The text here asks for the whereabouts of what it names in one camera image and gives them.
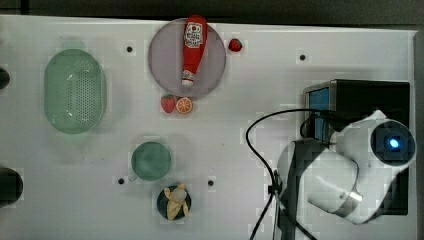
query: white surface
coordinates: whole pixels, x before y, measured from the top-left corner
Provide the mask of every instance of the white surface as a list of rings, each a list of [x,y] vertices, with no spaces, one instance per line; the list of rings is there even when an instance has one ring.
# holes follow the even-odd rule
[[[237,37],[244,48],[228,52],[220,86],[196,101],[190,115],[167,115],[160,107],[165,92],[146,61],[150,40],[163,24],[0,17],[0,66],[12,77],[0,91],[0,161],[19,168],[25,181],[15,208],[0,209],[1,239],[247,239],[269,183],[244,141],[253,120],[302,106],[305,87],[335,78],[413,84],[414,32],[211,24],[225,45]],[[106,115],[80,136],[59,133],[43,112],[45,67],[69,39],[85,43],[108,84]],[[301,54],[306,61],[298,60]],[[298,137],[301,119],[302,114],[275,117],[253,132],[255,146],[274,167],[288,141]],[[173,152],[171,173],[158,183],[116,184],[131,175],[128,160],[137,145],[157,138]],[[212,188],[208,178],[215,179]],[[190,191],[192,216],[184,224],[167,224],[155,198],[177,181]],[[408,216],[354,226],[312,209],[305,224],[321,239],[415,239],[415,187],[412,167]],[[257,239],[272,239],[274,212]]]

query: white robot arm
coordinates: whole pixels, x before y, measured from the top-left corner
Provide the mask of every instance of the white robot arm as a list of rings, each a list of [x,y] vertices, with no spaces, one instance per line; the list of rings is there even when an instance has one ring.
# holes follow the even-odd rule
[[[369,221],[392,181],[414,160],[415,140],[381,111],[335,132],[329,148],[315,139],[295,141],[278,164],[283,208],[296,221],[308,204],[353,224]]]

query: small cup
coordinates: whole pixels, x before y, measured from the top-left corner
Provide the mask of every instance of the small cup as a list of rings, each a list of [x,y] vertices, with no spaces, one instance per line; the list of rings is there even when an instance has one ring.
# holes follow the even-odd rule
[[[140,179],[157,181],[168,174],[171,160],[171,153],[163,144],[145,142],[135,149],[131,157],[131,166]]]

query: red fruit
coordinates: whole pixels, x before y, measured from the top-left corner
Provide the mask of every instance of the red fruit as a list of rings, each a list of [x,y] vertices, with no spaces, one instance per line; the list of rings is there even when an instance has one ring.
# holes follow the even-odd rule
[[[176,100],[175,97],[172,95],[165,95],[160,100],[160,105],[162,106],[162,109],[167,112],[171,113],[174,111]]]
[[[228,44],[228,48],[233,52],[240,52],[243,48],[243,44],[241,44],[240,40],[237,38],[233,38],[231,39],[230,44]]]

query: round gray plate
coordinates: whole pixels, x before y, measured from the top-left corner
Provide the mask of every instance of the round gray plate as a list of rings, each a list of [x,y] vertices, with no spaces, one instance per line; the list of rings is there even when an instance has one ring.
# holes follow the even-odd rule
[[[149,47],[149,67],[156,82],[169,93],[179,97],[202,97],[219,84],[225,69],[225,47],[215,29],[208,26],[206,48],[194,84],[184,87],[181,80],[185,21],[174,20],[156,33]]]

